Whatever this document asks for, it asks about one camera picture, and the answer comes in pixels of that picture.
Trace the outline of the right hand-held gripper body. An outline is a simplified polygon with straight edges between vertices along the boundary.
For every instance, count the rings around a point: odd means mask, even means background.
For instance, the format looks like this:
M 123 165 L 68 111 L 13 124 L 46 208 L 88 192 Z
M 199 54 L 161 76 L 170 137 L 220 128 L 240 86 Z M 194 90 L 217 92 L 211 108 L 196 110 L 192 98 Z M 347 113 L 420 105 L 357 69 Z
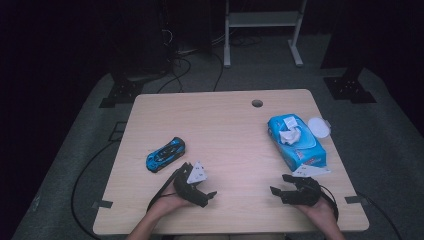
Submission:
M 321 185 L 317 180 L 313 179 L 313 176 L 330 173 L 327 168 L 320 168 L 310 165 L 302 164 L 291 175 L 295 177 L 295 182 L 292 183 L 296 189 L 292 191 L 281 190 L 282 196 L 280 197 L 283 204 L 290 205 L 307 205 L 313 206 L 318 200 L 328 198 L 328 196 L 322 191 Z

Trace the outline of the white metal stand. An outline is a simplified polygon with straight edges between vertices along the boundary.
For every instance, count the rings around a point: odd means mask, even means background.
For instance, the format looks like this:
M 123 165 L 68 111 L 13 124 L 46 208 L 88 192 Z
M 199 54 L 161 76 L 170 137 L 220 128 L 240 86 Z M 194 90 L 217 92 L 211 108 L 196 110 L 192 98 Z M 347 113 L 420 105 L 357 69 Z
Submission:
M 293 27 L 291 39 L 287 41 L 294 63 L 297 67 L 304 65 L 297 48 L 307 0 L 301 0 L 298 10 L 277 12 L 231 12 L 229 0 L 226 0 L 225 34 L 223 47 L 223 66 L 231 66 L 230 30 L 233 28 Z

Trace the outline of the blue wet wipe packet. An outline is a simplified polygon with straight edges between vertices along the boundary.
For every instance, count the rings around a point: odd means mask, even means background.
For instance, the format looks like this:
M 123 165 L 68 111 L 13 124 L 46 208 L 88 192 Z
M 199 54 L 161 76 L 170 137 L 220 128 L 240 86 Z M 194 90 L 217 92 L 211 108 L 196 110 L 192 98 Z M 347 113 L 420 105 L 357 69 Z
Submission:
M 283 144 L 279 132 L 293 127 L 301 130 L 300 140 L 292 145 Z M 313 124 L 313 127 L 310 127 L 309 123 L 305 123 L 296 114 L 274 116 L 268 121 L 268 134 L 291 171 L 302 164 L 315 167 L 327 166 L 327 153 L 319 142 L 319 138 L 329 135 L 329 128 L 325 123 Z

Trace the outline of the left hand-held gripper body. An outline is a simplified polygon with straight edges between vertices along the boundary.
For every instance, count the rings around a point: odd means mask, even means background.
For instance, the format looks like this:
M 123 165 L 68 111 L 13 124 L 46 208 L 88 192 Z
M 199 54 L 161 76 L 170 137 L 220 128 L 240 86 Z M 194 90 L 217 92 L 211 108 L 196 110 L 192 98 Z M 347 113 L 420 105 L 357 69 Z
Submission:
M 194 165 L 184 163 L 176 170 L 173 186 L 179 197 L 200 207 L 208 204 L 210 196 L 197 189 L 207 179 L 203 166 L 199 161 Z

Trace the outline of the person's right hand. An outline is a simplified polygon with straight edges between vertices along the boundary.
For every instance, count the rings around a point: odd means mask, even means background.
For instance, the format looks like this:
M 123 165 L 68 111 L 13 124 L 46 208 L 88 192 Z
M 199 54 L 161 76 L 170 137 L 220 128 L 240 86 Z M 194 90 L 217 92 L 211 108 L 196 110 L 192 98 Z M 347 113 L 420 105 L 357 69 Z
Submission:
M 338 229 L 333 209 L 323 198 L 320 198 L 313 206 L 295 205 L 295 208 L 305 214 L 324 234 L 334 233 Z

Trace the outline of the blue toy car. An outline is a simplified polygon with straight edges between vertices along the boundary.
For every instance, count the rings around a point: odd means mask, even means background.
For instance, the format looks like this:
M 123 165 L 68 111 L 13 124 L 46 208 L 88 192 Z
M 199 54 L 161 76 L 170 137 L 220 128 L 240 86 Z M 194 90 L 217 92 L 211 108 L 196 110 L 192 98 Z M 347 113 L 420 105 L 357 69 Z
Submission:
M 185 149 L 185 142 L 179 137 L 174 137 L 169 143 L 147 156 L 146 168 L 150 172 L 157 173 L 183 156 L 185 154 Z

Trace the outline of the person's left hand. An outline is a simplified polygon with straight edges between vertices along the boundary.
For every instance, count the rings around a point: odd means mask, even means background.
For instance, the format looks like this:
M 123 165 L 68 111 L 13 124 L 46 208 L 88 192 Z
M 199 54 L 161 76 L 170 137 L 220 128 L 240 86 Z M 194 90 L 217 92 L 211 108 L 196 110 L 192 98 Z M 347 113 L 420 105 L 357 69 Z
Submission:
M 153 204 L 150 212 L 153 212 L 159 217 L 164 217 L 179 208 L 189 205 L 190 203 L 187 200 L 177 195 L 174 186 L 169 185 Z

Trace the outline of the black stand base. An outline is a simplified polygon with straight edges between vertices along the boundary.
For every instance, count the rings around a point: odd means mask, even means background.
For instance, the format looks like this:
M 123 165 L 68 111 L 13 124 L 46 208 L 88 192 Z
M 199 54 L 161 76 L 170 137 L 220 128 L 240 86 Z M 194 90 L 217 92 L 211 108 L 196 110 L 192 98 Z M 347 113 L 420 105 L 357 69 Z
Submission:
M 113 108 L 116 104 L 132 104 L 142 93 L 142 81 L 115 81 L 107 97 L 103 98 L 100 108 Z
M 349 67 L 341 76 L 325 77 L 324 82 L 335 100 L 349 100 L 354 104 L 375 103 L 373 95 L 359 82 L 362 67 Z

